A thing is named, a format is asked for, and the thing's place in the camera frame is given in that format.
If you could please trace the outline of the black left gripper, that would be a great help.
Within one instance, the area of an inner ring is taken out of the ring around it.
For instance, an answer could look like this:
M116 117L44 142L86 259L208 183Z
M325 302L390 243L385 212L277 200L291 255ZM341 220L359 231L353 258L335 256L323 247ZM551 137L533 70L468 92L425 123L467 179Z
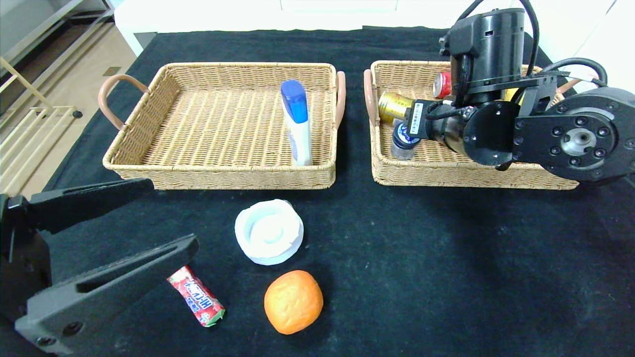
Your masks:
M0 307L21 337L48 354L87 351L116 316L192 260L186 235L52 286L40 231L59 233L153 190L150 179L135 178L41 192L30 201L1 194Z

